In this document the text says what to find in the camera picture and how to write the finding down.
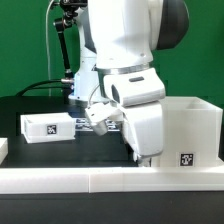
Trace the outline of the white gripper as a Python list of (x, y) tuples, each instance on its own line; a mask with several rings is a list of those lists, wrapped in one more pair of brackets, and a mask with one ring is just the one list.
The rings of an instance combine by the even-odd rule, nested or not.
[(163, 110), (159, 102), (122, 107), (122, 133), (134, 151), (134, 158), (161, 154), (164, 147)]

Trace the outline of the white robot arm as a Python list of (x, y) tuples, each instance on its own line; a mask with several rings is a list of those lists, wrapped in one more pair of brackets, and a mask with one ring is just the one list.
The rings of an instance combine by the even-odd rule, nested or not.
[(85, 114), (95, 133), (106, 120), (121, 126), (135, 159), (164, 148), (163, 82), (154, 68), (154, 50), (177, 46), (189, 27), (184, 0), (87, 0), (77, 25), (84, 63), (76, 86), (86, 92)]

